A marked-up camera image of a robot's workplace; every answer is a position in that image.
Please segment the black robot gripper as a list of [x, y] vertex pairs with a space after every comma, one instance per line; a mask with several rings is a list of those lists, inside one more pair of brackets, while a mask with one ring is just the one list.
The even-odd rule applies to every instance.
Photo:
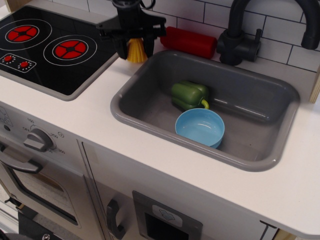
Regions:
[[118, 9], [117, 15], [97, 24], [103, 40], [113, 40], [118, 56], [128, 57], [129, 39], [143, 38], [144, 52], [147, 57], [154, 53], [155, 39], [166, 35], [166, 19], [145, 13], [140, 7]]

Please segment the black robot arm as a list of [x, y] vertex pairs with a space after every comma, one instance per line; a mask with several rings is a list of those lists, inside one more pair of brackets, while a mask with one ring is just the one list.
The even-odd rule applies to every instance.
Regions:
[[166, 35], [166, 19], [149, 15], [142, 8], [141, 0], [113, 0], [117, 15], [96, 25], [100, 38], [111, 41], [118, 56], [128, 58], [127, 42], [130, 39], [142, 39], [143, 49], [149, 58], [154, 53], [155, 40]]

